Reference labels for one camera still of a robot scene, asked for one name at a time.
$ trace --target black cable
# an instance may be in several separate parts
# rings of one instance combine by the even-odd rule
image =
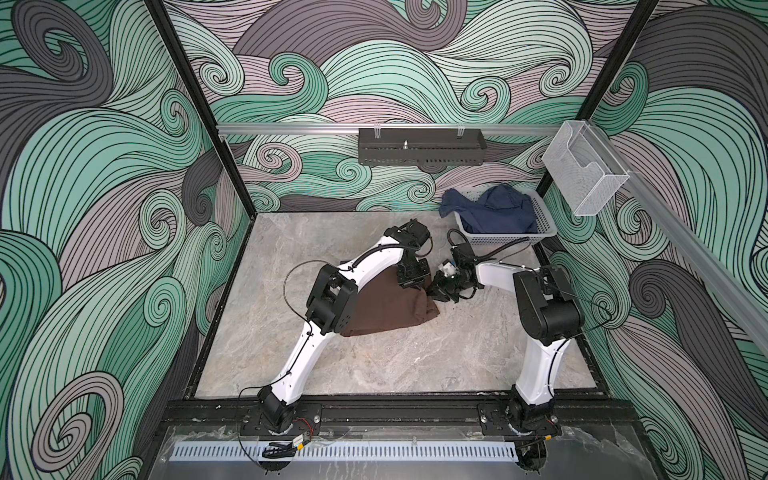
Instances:
[[[295,265],[292,269],[290,269],[290,271],[286,275],[285,280],[283,280],[283,301],[286,303],[288,308],[290,308],[291,312],[294,312],[296,316],[298,316],[300,319],[304,320],[307,323],[309,323],[310,321],[304,315],[295,311],[293,307],[290,305],[290,303],[288,303],[288,296],[286,295],[286,285],[288,284],[288,277],[290,276],[290,274],[293,273],[295,269],[299,268],[300,266],[307,265],[308,263],[324,263],[326,265],[331,265],[325,260],[307,260],[306,262],[299,263],[298,265]]]
[[[403,243],[387,243],[386,245],[378,245],[377,247],[373,247],[371,250],[368,250],[363,255],[360,255],[359,257],[357,257],[357,259],[354,262],[352,262],[352,265],[350,265],[347,270],[339,270],[339,272],[351,272],[355,269],[356,266],[360,265],[360,263],[366,258],[370,257],[376,252],[387,250],[389,248],[402,248],[403,250],[413,250],[414,252],[421,250],[421,247],[412,247],[410,245],[405,245]]]
[[[435,246],[435,242],[432,240],[432,236],[430,236],[429,237],[429,251],[427,253],[424,253],[423,255],[419,255],[418,253],[414,253],[413,255],[416,258],[424,258],[427,255],[429,255],[430,253],[432,253],[432,248],[434,248],[434,246]]]
[[[456,246],[456,244],[453,243],[453,240],[451,240],[451,233],[458,233],[464,240],[464,243],[469,243],[469,240],[467,240],[467,236],[464,235],[461,230],[459,230],[458,228],[451,228],[448,230],[448,233],[446,234],[448,236],[448,243],[451,244],[451,247]]]
[[[467,240],[467,236],[464,235],[461,230],[456,229],[456,228],[451,228],[451,229],[448,230],[448,233],[446,234],[446,236],[448,237],[448,243],[451,244],[451,247],[456,247],[456,243],[453,243],[453,239],[451,238],[451,233],[458,233],[459,236],[461,236],[461,238],[464,240],[465,243],[469,243],[469,240]],[[522,242],[525,242],[525,241],[530,243],[531,239],[529,237],[515,238],[513,240],[508,241],[504,245],[501,245],[496,250],[493,250],[491,253],[486,253],[485,255],[479,255],[479,256],[478,255],[473,255],[472,257],[469,257],[469,258],[471,258],[472,260],[481,261],[481,262],[484,261],[484,260],[490,260],[491,257],[493,257],[495,254],[497,254],[497,253],[499,253],[499,252],[501,252],[503,250],[508,249],[512,245],[517,245],[518,243],[522,243]]]
[[[510,240],[510,241],[508,241],[507,243],[505,243],[504,245],[501,245],[501,246],[500,246],[499,248],[497,248],[496,250],[493,250],[491,253],[486,253],[485,255],[481,255],[481,256],[479,256],[479,257],[474,257],[474,259],[473,259],[473,260],[480,260],[480,261],[483,261],[483,260],[490,260],[490,259],[491,259],[491,257],[493,257],[495,254],[497,254],[497,253],[499,253],[499,252],[501,252],[501,251],[503,251],[503,250],[507,250],[507,249],[508,249],[509,247],[511,247],[512,245],[517,245],[518,243],[523,243],[523,242],[525,242],[525,241],[530,241],[530,240],[531,240],[531,239],[530,239],[530,238],[528,238],[528,237],[515,238],[514,240]]]
[[[470,295],[470,296],[463,296],[462,294],[459,294],[458,297],[459,298],[463,298],[464,300],[469,300],[473,296],[475,296],[475,293],[477,293],[477,291],[478,291],[478,287],[474,287],[474,288],[472,288],[472,295]]]
[[[290,364],[290,367],[288,367],[288,370],[286,370],[286,372],[280,378],[278,378],[276,380],[273,380],[272,382],[267,383],[266,385],[247,386],[244,389],[240,390],[240,393],[237,394],[237,400],[238,401],[240,401],[242,399],[243,392],[245,392],[246,390],[264,389],[264,388],[266,388],[268,386],[272,386],[275,383],[278,383],[280,380],[282,380],[282,379],[286,378],[288,375],[290,375],[291,370],[293,370],[293,367],[296,365],[296,362],[299,360],[299,357],[301,356],[301,352],[304,350],[304,347],[306,346],[306,343],[309,342],[311,336],[314,336],[314,333],[312,333],[312,323],[305,316],[302,316],[300,313],[295,311],[295,309],[290,305],[290,303],[288,303],[288,297],[286,295],[286,285],[288,284],[288,277],[290,276],[291,273],[293,273],[293,271],[295,269],[299,268],[302,265],[307,265],[308,263],[315,263],[315,262],[327,263],[327,264],[330,265],[330,263],[326,262],[325,260],[307,260],[306,262],[299,263],[298,265],[295,265],[292,269],[290,269],[288,274],[285,277],[285,280],[283,280],[283,300],[285,301],[286,305],[288,306],[288,308],[290,308],[290,310],[292,312],[294,312],[301,320],[303,320],[304,322],[306,322],[307,325],[310,326],[310,331],[306,333],[306,338],[304,339],[304,343],[302,343],[302,345],[301,345],[301,349],[299,349],[299,354],[296,355],[296,358],[293,359],[293,363]],[[237,443],[240,444],[240,448],[243,450],[243,453],[245,453],[246,457],[248,457],[248,459],[253,464],[257,465],[259,468],[261,468],[262,470],[266,471],[266,469],[256,459],[254,459],[252,456],[250,456],[250,453],[248,453],[248,451],[243,446],[243,440],[240,437],[240,420],[237,421],[236,427],[237,427]]]

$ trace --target black frame post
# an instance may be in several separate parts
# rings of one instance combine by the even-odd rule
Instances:
[[[592,118],[592,115],[598,109],[598,105],[603,100],[603,96],[605,96],[608,88],[614,82],[614,78],[619,75],[625,61],[629,58],[635,42],[640,37],[640,33],[645,28],[645,24],[650,19],[651,14],[654,13],[658,2],[659,0],[640,0],[637,3],[627,24],[624,26],[624,30],[621,31],[621,35],[616,39],[614,49],[611,50],[608,60],[600,70],[598,78],[592,84],[592,88],[590,88],[574,120],[589,120]],[[551,185],[552,176],[546,171],[536,187],[538,196],[544,198]]]
[[[248,217],[253,220],[256,218],[256,208],[253,206],[253,201],[250,199],[243,178],[240,177],[240,174],[237,172],[237,164],[232,156],[232,152],[219,137],[214,112],[210,109],[210,105],[205,99],[200,83],[197,82],[197,77],[195,77],[194,71],[192,70],[192,64],[189,62],[187,53],[181,45],[181,40],[170,21],[170,16],[165,9],[163,1],[144,0],[144,3],[147,5],[152,20],[154,21],[157,30],[160,32],[160,36],[163,38],[163,43],[168,50],[170,59],[174,62],[174,65],[176,65],[176,69],[181,76],[181,81],[184,83],[184,87],[187,88],[187,91],[190,94],[192,105],[194,105],[195,110],[197,110],[197,114],[200,115],[203,126],[208,132],[211,142],[214,144],[214,149],[216,149],[216,153],[219,154],[221,163],[224,165],[227,174],[230,176],[230,180],[235,187],[237,196],[240,197],[240,201],[243,202],[243,207],[248,213]]]

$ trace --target metal frame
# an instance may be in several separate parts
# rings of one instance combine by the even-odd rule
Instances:
[[[737,282],[714,253],[658,197],[656,191],[636,172],[629,172],[624,186],[658,225],[677,251],[699,274],[723,310],[739,320],[757,348],[768,356],[768,317],[757,301]]]
[[[194,71],[192,70],[192,64],[187,58],[187,53],[181,45],[181,40],[174,29],[173,23],[170,21],[170,16],[165,9],[163,0],[144,0],[144,3],[149,10],[150,16],[154,21],[157,31],[163,38],[165,48],[168,50],[168,55],[176,66],[176,70],[181,77],[181,81],[184,83],[184,87],[189,92],[192,105],[197,110],[197,114],[200,115],[200,119],[203,122],[210,141],[216,149],[216,153],[219,155],[221,163],[224,165],[224,169],[230,176],[232,185],[234,185],[237,196],[243,203],[243,208],[248,213],[248,217],[251,219],[256,218],[256,208],[253,206],[253,201],[250,199],[248,189],[245,187],[243,178],[237,172],[237,164],[232,157],[232,152],[229,147],[222,142],[219,138],[216,130],[216,118],[213,111],[210,109],[208,101],[205,99],[203,89],[197,82]]]
[[[243,242],[240,245],[240,250],[237,252],[237,257],[235,258],[235,263],[232,266],[232,271],[230,271],[230,277],[227,279],[227,284],[225,285],[224,291],[221,293],[221,298],[219,299],[219,305],[216,307],[214,319],[210,322],[210,326],[208,327],[208,334],[205,336],[203,346],[200,348],[200,352],[197,354],[197,361],[195,362],[194,369],[192,370],[189,382],[187,383],[187,387],[184,389],[185,400],[193,399],[195,393],[197,392],[197,386],[200,385],[200,377],[203,375],[203,370],[205,369],[205,363],[208,360],[211,346],[214,344],[216,331],[219,329],[221,316],[224,314],[224,307],[227,305],[227,299],[230,297],[230,291],[232,290],[232,285],[234,284],[237,271],[240,269],[240,261],[243,259],[243,254],[245,253],[248,241],[250,240],[250,234],[253,231],[253,223],[255,221],[256,219],[251,219],[248,223],[248,229],[243,236]]]
[[[592,118],[592,115],[598,109],[598,105],[608,92],[608,88],[614,83],[614,78],[619,75],[619,72],[624,67],[624,63],[629,58],[635,42],[640,37],[640,33],[645,28],[645,24],[648,23],[650,16],[654,13],[658,2],[659,0],[640,0],[637,3],[637,6],[632,11],[632,15],[627,20],[627,24],[624,26],[624,30],[619,35],[619,38],[616,39],[614,49],[600,70],[598,78],[592,84],[592,88],[590,88],[574,120],[589,120]],[[552,176],[549,172],[545,172],[538,183],[538,187],[536,187],[536,193],[539,197],[544,198],[551,185]]]
[[[357,135],[361,128],[453,128],[457,134],[468,128],[479,128],[484,135],[521,137],[553,137],[560,125],[533,124],[320,124],[311,122],[224,123],[217,128],[221,135]]]
[[[300,401],[299,409],[307,411],[319,409],[317,411],[319,411],[320,422],[316,429],[323,432],[324,438],[341,437],[350,429],[387,426],[459,427],[470,432],[489,431],[489,435],[499,435],[495,429],[496,425],[493,425],[488,417],[485,417],[485,422],[482,421],[483,412],[485,412],[484,409],[494,404],[498,405],[500,402],[504,404],[509,399],[509,395],[505,392],[305,396]],[[631,402],[618,399],[585,399],[578,395],[562,396],[558,397],[554,414],[558,424],[565,426],[582,428],[596,425],[632,426],[657,477],[667,478],[667,473]],[[149,476],[169,428],[249,425],[251,422],[257,422],[259,416],[260,412],[255,399],[169,402],[152,440],[154,454],[151,458],[144,460],[138,480],[145,480]],[[509,442],[529,440],[527,437],[506,435],[503,432],[499,436]],[[270,435],[269,438],[277,440],[288,437]]]
[[[603,95],[610,87],[613,79],[618,74],[626,57],[631,51],[634,42],[640,34],[640,31],[649,19],[658,0],[640,0],[630,17],[627,26],[617,40],[614,51],[608,62],[598,75],[598,79],[590,90],[587,99],[581,107],[577,119],[589,118],[597,108]],[[200,381],[200,375],[210,353],[217,327],[219,325],[224,305],[226,304],[233,279],[237,275],[244,248],[248,243],[251,230],[253,228],[253,219],[257,213],[247,193],[245,184],[237,173],[237,164],[219,135],[258,135],[258,134],[357,134],[360,128],[375,128],[380,130],[383,127],[397,128],[455,128],[457,132],[463,131],[466,127],[480,128],[486,135],[505,135],[505,136],[527,136],[527,137],[550,137],[559,129],[559,125],[504,125],[504,124],[311,124],[311,123],[263,123],[263,124],[217,124],[210,106],[207,104],[202,89],[197,82],[197,78],[190,66],[186,53],[182,48],[170,17],[163,5],[162,0],[145,0],[147,8],[157,26],[161,37],[169,51],[179,75],[184,82],[184,86],[190,93],[193,105],[200,115],[204,127],[207,130],[214,147],[223,162],[230,179],[235,186],[236,192],[240,197],[246,212],[251,218],[249,230],[246,233],[243,245],[236,258],[227,286],[223,292],[220,305],[217,307],[216,316],[211,323],[211,327],[203,347],[198,356],[197,363],[192,372],[189,384],[185,391],[185,400],[171,401],[167,404],[166,411],[159,424],[155,437],[152,442],[154,454],[151,458],[144,459],[144,465],[139,474],[139,478],[148,477],[157,452],[163,442],[165,433],[169,426],[173,425],[200,425],[200,421],[205,424],[222,425],[240,422],[246,415],[256,413],[253,411],[255,401],[253,399],[242,400],[198,400],[194,398],[197,385]],[[543,197],[548,188],[546,177],[539,184],[540,195]],[[548,264],[548,258],[541,245],[535,246],[535,252],[541,264]],[[614,423],[632,424],[641,439],[643,450],[646,456],[651,460],[654,471],[659,478],[666,478],[667,474],[656,456],[654,447],[645,435],[644,428],[641,425],[637,413],[629,402],[609,399],[607,397],[607,385],[594,361],[588,344],[583,336],[576,338],[578,345],[584,355],[592,376],[597,385],[593,389],[557,389],[556,415],[562,425],[580,425],[585,423],[599,423],[602,425],[611,425]],[[501,401],[508,400],[506,392],[492,392],[495,398]],[[436,393],[428,395],[369,395],[369,396],[304,396],[301,402],[308,406],[320,405],[322,408],[322,425],[333,429],[348,429],[354,425],[405,425],[408,422],[416,425],[424,425],[428,420],[430,425],[448,425],[453,422],[459,425],[471,426],[479,431],[483,425],[479,418],[479,407],[488,402],[495,401],[494,398],[481,396],[477,392],[464,393]]]

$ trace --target wave pattern wall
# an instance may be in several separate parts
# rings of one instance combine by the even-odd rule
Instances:
[[[768,312],[766,14],[765,2],[662,0],[593,120]],[[768,359],[739,319],[629,192],[593,218],[555,188],[545,200],[560,231],[551,259],[611,312],[589,342],[670,478],[766,478]],[[586,311],[587,327],[606,316]]]
[[[635,2],[615,3],[166,5],[219,122],[557,124],[576,115]],[[237,161],[261,211],[434,210],[450,187],[531,187],[543,171],[521,138],[493,139],[495,164],[466,172],[357,167],[354,138],[228,140],[247,146]]]
[[[0,2],[4,478],[136,478],[187,383],[247,217],[179,80],[141,0]]]

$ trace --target marble floor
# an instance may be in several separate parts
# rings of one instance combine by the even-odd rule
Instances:
[[[434,272],[450,257],[445,238],[453,217],[437,212],[260,214],[208,356],[197,398],[237,396],[246,386],[271,381],[302,329],[283,302],[283,279],[297,263],[338,264],[360,255],[392,225],[411,218],[425,224],[435,246]],[[511,247],[507,254],[516,248]],[[476,248],[478,254],[493,247]],[[532,248],[506,262],[537,266]],[[319,263],[302,266],[287,284],[287,298],[301,313]],[[440,315],[420,326],[366,336],[337,336],[323,351],[306,394],[444,392],[509,389],[522,367],[525,331],[515,297],[496,288],[460,303],[437,303]],[[556,388],[594,387],[576,342],[565,350]]]

